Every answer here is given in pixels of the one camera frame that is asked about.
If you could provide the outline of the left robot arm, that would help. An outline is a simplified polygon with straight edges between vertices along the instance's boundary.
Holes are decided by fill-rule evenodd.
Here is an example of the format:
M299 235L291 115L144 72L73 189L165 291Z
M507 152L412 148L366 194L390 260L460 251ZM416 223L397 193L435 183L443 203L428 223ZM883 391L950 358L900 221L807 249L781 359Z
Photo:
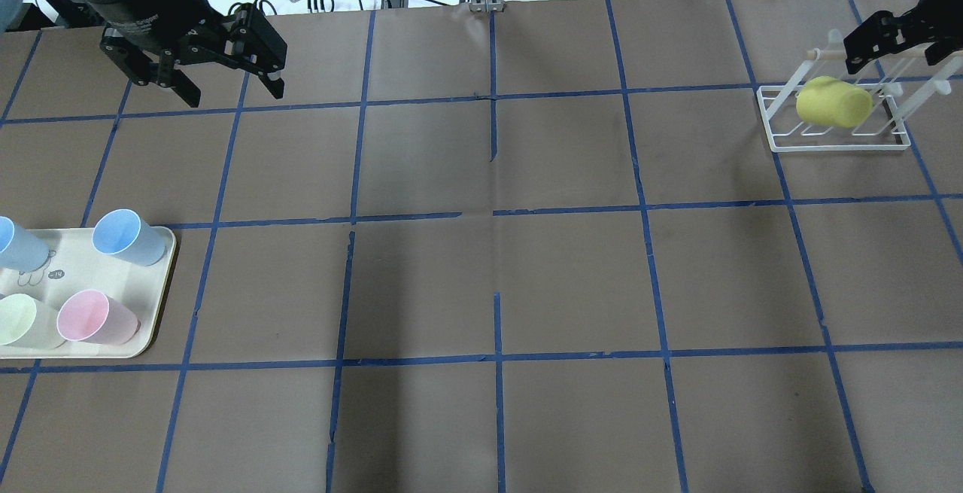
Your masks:
M191 108L200 89L183 65L217 63L250 72L276 99L284 95L281 74L287 43L254 4L227 15L209 0L81 0L104 20L100 48L137 85L171 90ZM9 27L22 0L2 0L2 27Z

